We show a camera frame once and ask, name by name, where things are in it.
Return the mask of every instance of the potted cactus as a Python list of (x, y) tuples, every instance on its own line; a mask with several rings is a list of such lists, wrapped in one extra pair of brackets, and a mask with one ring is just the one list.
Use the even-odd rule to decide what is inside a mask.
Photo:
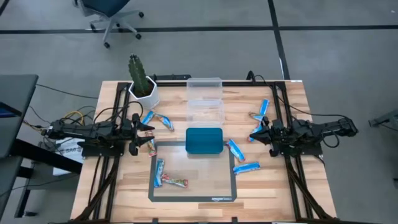
[(147, 109), (159, 104), (159, 94), (156, 83), (145, 74), (144, 67), (137, 55), (130, 55), (129, 71), (132, 78), (130, 94)]

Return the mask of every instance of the cactus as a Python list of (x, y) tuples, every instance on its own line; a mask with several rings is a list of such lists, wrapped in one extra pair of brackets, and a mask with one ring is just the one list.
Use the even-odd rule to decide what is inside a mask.
[(130, 76), (134, 82), (134, 94), (137, 97), (144, 97), (150, 95), (153, 86), (148, 82), (146, 78), (144, 67), (142, 66), (141, 60), (137, 55), (130, 55), (129, 61)]

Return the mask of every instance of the clear plastic container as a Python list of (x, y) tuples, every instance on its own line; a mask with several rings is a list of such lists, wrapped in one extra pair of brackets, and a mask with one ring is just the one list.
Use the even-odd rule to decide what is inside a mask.
[(221, 128), (224, 123), (224, 103), (220, 78), (188, 79), (187, 100), (190, 128)]

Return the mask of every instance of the candy bar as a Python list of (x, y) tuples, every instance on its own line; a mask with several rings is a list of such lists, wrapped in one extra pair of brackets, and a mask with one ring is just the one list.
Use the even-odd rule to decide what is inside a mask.
[[(262, 120), (262, 117), (264, 115), (266, 115), (266, 113), (267, 113), (268, 103), (269, 103), (269, 100), (262, 100), (262, 105), (260, 107), (260, 114), (255, 114), (255, 113), (249, 112), (249, 116), (260, 121), (259, 125), (251, 133), (256, 133), (261, 130), (261, 120)], [(248, 141), (253, 142), (254, 139), (248, 137)]]
[[(256, 128), (254, 128), (254, 130), (251, 132), (251, 133), (256, 133), (256, 132), (258, 132), (258, 131), (260, 131), (262, 128), (261, 128), (261, 123), (259, 123), (258, 125), (257, 125), (257, 127)], [(248, 141), (249, 142), (253, 142), (254, 141), (254, 139), (253, 138), (250, 138), (250, 137), (248, 137)]]
[(262, 105), (260, 108), (260, 115), (265, 115), (267, 113), (267, 109), (268, 109), (268, 100), (262, 100)]
[[(145, 136), (153, 136), (154, 133), (152, 131), (146, 131), (145, 132)], [(152, 157), (154, 155), (156, 155), (156, 148), (155, 148), (155, 139), (151, 139), (150, 141), (147, 141), (147, 146), (149, 148), (149, 157)]]
[(258, 121), (261, 121), (261, 120), (262, 120), (262, 117), (263, 117), (264, 115), (256, 114), (256, 113), (253, 113), (253, 112), (249, 112), (249, 116), (250, 116), (251, 118), (253, 118), (253, 119), (256, 119), (256, 120), (258, 120)]
[(252, 170), (259, 170), (260, 169), (260, 164), (258, 163), (258, 162), (253, 162), (253, 163), (250, 163), (250, 164), (244, 164), (244, 165), (241, 165), (241, 166), (236, 166), (236, 167), (234, 167), (234, 174), (235, 175), (237, 175), (237, 174), (240, 174), (240, 173), (242, 173), (242, 172), (249, 172), (249, 171), (252, 171)]
[(241, 149), (238, 147), (238, 145), (230, 139), (226, 145), (228, 146), (229, 150), (231, 150), (232, 154), (238, 159), (239, 162), (244, 161), (244, 155)]
[(167, 129), (169, 129), (170, 131), (174, 131), (173, 124), (170, 119), (168, 119), (168, 117), (160, 114), (155, 114), (155, 116), (166, 126)]
[(155, 174), (155, 187), (161, 187), (162, 186), (162, 174), (163, 174), (163, 168), (164, 168), (164, 160), (163, 159), (158, 159), (156, 162), (156, 174)]
[(168, 184), (175, 184), (179, 187), (188, 187), (188, 180), (186, 179), (171, 179), (167, 174), (163, 174), (162, 180)]
[(148, 124), (151, 121), (151, 119), (154, 117), (154, 115), (155, 115), (155, 112), (149, 111), (147, 116), (145, 116), (145, 118), (142, 120), (141, 123), (142, 124)]

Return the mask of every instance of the black desk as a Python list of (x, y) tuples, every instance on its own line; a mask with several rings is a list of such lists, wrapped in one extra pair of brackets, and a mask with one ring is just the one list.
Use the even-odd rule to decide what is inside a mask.
[[(23, 157), (79, 174), (81, 164), (53, 152), (16, 139), (32, 99), (37, 75), (0, 75), (0, 101), (22, 113), (20, 117), (0, 118), (0, 219), (16, 177), (31, 178), (33, 169), (21, 167)], [(16, 217), (21, 217), (29, 190), (24, 189)]]

